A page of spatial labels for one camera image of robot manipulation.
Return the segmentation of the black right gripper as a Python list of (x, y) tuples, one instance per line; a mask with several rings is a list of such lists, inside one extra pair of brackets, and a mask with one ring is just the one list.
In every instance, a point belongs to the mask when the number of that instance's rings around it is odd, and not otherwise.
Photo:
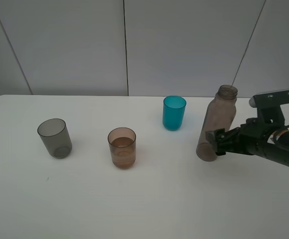
[(258, 118), (246, 120), (241, 127), (229, 131), (224, 128), (205, 132), (206, 140), (216, 146), (216, 155), (222, 156), (227, 152), (256, 155), (256, 156), (284, 156), (284, 151), (272, 143), (268, 143), (270, 136), (283, 127), (282, 124), (264, 123)]

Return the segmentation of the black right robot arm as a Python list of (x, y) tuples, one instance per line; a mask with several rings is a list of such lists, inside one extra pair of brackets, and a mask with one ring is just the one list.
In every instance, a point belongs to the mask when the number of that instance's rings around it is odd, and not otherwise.
[(240, 127), (209, 130), (205, 135), (218, 156), (227, 152), (256, 155), (289, 167), (288, 127), (249, 118)]

